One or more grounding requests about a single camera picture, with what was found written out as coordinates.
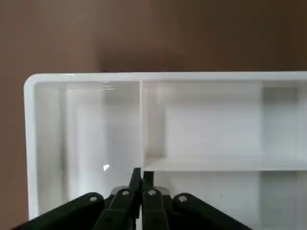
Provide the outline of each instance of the brown surface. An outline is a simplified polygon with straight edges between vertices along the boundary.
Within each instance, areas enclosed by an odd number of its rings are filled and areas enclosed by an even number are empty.
[[[23,83],[31,74],[307,69],[303,2],[0,0],[0,229],[27,219]]]

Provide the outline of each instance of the white plastic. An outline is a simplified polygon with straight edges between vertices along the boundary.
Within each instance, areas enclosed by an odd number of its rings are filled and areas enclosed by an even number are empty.
[[[141,166],[253,229],[307,229],[307,72],[37,74],[24,98],[31,219]]]

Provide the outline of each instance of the white plastic tray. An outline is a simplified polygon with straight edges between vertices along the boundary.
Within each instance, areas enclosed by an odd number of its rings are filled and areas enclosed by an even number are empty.
[[[307,72],[37,74],[24,98],[31,219],[141,166],[255,230],[307,229]]]

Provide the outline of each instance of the brown table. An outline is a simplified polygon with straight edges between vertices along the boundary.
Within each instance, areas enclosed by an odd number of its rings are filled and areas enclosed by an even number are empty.
[[[27,220],[33,73],[307,69],[305,0],[0,1],[0,229]]]

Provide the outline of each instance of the white container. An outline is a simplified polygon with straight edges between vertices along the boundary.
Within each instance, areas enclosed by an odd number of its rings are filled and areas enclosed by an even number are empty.
[[[307,72],[37,74],[24,98],[31,219],[142,167],[255,230],[307,229]]]

